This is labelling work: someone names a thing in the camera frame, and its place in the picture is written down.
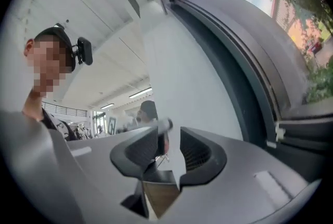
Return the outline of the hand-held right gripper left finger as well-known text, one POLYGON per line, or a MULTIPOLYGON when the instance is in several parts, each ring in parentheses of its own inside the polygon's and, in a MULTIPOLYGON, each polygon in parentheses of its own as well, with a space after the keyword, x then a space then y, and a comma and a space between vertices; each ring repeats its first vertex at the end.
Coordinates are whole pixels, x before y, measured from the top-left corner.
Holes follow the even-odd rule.
POLYGON ((57 223, 149 223, 142 178, 157 148, 156 127, 65 142, 51 130, 63 186, 57 223))

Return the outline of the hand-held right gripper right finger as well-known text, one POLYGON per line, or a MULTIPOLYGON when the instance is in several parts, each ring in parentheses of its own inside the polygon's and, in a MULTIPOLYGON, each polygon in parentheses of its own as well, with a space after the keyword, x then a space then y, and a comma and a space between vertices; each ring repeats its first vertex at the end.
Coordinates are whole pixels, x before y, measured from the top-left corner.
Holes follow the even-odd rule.
POLYGON ((286 223, 310 198, 310 184, 248 142, 182 127, 187 172, 161 223, 286 223))

